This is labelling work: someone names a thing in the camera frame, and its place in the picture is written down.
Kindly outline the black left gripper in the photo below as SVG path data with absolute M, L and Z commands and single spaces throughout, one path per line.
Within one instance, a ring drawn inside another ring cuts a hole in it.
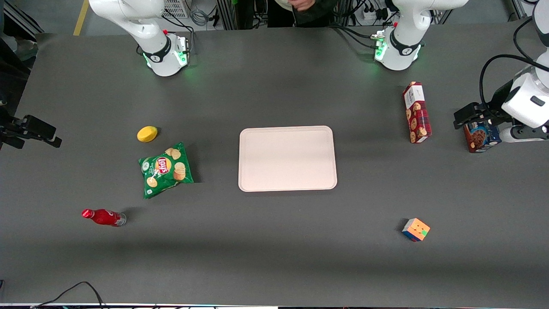
M 507 82 L 494 92 L 492 99 L 488 102 L 488 110 L 490 111 L 492 118 L 490 122 L 494 126 L 501 125 L 502 123 L 514 124 L 515 121 L 512 116 L 502 109 L 502 104 L 506 102 L 513 82 Z M 472 102 L 461 108 L 461 117 L 455 117 L 454 129 L 460 129 L 468 124 L 482 123 L 487 119 L 483 117 L 486 112 L 486 106 L 482 103 Z

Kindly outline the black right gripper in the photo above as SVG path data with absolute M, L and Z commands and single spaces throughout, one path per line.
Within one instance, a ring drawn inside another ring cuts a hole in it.
M 56 135 L 56 127 L 33 115 L 26 115 L 25 119 L 12 119 L 0 121 L 0 148 L 9 145 L 16 149 L 22 149 L 25 141 L 21 138 L 22 124 L 25 123 L 26 139 L 35 139 L 45 142 L 54 148 L 59 148 L 62 139 Z

